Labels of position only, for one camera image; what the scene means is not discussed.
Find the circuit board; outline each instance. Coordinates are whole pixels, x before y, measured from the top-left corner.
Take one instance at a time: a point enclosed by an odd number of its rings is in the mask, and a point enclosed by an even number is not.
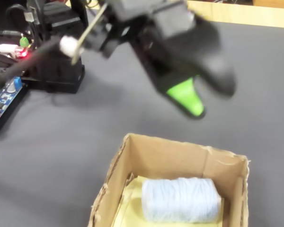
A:
[[[15,77],[0,89],[0,129],[25,95],[26,91],[24,90],[26,90],[26,86],[20,77]]]

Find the open cardboard box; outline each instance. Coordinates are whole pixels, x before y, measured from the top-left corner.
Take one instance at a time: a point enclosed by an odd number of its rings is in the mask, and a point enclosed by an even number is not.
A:
[[[247,227],[248,163],[245,156],[230,151],[128,134],[112,160],[105,183],[92,206],[88,227],[113,225],[124,188],[137,176],[211,178],[224,198],[222,226]]]

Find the green led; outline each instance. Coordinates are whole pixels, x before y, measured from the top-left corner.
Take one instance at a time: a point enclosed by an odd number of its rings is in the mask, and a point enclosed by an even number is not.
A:
[[[26,37],[22,37],[20,39],[20,46],[23,47],[23,48],[26,48],[29,46],[29,41]]]
[[[200,116],[204,111],[202,101],[194,89],[193,78],[173,86],[167,94],[194,116]]]

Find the gray felt surface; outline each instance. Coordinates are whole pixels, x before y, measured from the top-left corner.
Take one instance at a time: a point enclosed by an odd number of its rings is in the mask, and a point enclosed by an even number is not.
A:
[[[83,54],[76,95],[31,91],[0,135],[0,227],[86,227],[128,132],[247,155],[250,226],[284,226],[284,29],[218,26],[239,87],[223,100],[197,83],[201,121],[156,94],[126,44]]]

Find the spool of white yarn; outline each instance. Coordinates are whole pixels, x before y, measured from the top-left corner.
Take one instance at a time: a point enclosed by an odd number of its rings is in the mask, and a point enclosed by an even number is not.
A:
[[[142,208],[151,222],[213,222],[220,213],[221,197],[211,179],[146,180]]]

